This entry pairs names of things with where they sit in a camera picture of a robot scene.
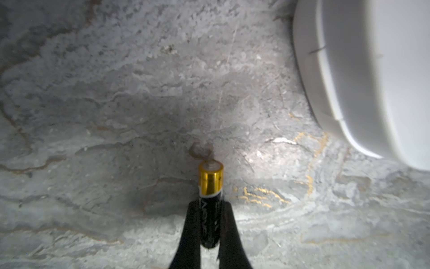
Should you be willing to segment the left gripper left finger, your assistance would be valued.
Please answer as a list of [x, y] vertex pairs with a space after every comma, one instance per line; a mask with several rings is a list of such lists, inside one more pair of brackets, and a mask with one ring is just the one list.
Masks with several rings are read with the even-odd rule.
[[169, 269], [200, 269], [199, 201], [188, 205], [180, 242]]

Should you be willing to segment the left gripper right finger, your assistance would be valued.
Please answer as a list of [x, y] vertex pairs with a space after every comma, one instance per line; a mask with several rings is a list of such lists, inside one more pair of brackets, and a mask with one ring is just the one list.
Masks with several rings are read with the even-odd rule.
[[252, 269], [240, 239], [232, 206], [227, 201], [221, 202], [218, 259], [219, 269]]

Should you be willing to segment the black gold AA battery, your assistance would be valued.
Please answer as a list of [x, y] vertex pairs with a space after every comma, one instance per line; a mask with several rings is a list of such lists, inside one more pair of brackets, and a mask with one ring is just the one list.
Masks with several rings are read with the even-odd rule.
[[221, 201], [224, 166], [217, 160], [205, 160], [199, 165], [200, 241], [212, 249], [220, 238]]

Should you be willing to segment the white square alarm clock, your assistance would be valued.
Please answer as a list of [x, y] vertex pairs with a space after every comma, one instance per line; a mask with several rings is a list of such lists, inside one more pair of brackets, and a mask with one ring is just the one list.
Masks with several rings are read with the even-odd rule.
[[293, 43], [325, 131], [365, 155], [429, 170], [428, 1], [298, 1]]

